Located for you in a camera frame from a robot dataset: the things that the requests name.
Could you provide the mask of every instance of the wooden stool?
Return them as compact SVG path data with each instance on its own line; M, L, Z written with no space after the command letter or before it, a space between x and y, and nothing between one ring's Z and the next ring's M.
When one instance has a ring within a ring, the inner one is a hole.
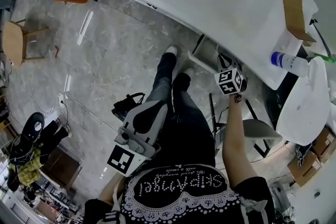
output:
M19 25L19 23L22 23L25 20L26 19L19 20L17 22L8 20L5 22L3 30L3 50L9 61L13 63L14 67L19 67L25 61L44 59L44 57L26 58L27 38L31 35L42 33L49 28L28 32L23 26Z

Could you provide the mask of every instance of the yellow plaid cloth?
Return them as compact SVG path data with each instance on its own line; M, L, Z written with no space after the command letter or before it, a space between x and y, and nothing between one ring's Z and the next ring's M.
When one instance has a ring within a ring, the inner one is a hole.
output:
M41 150L37 148L34 151L32 160L18 168L18 177L24 186L29 186L34 181L40 179L41 176L38 169L43 166L43 164L40 163L40 155ZM9 169L15 171L15 165L10 164Z

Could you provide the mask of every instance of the marble floor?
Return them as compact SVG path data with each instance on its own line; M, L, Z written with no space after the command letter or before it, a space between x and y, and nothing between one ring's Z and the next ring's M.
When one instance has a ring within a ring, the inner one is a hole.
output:
M93 16L78 45L88 12L93 12ZM16 0L11 20L23 18L27 19L26 28L48 26L49 31L31 38L27 47L28 57L43 55L45 59L23 63L10 74L6 90L10 119L20 132L32 113L46 113L51 108L60 112L55 98L59 92L68 92L71 97L65 98L65 104L72 137L62 140L61 147L81 162L82 170L73 187L86 198L97 197L113 175L106 162L111 141L121 124L111 113L113 104L126 94L144 92L148 96L156 66L169 45L180 47L176 70L191 65L187 51L193 50L200 35L130 0L89 0L85 4ZM195 70L189 93L210 123L208 94L213 94L216 113L227 107L227 99L219 92L212 74L199 66ZM6 72L10 71L6 61ZM247 95L258 97L262 82L247 73L250 79ZM281 148L253 165L269 180L288 173L290 158L289 150ZM217 163L224 168L220 159Z

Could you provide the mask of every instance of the black t-shirt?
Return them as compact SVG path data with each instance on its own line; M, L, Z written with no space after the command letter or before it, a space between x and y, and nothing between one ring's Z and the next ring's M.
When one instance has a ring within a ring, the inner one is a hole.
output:
M244 223L241 198L266 200L268 222L274 218L272 196L262 177L241 182L234 189L217 169L207 165L174 165L144 170L128 182L121 203L127 223ZM84 224L96 224L110 212L100 200L85 204ZM260 212L247 214L249 223L262 223Z

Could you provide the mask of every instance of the plastic bottle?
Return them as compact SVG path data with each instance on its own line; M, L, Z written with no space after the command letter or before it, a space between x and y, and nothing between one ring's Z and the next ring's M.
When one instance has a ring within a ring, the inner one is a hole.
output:
M308 62L300 57L275 51L271 54L271 63L299 77L305 77L308 74Z

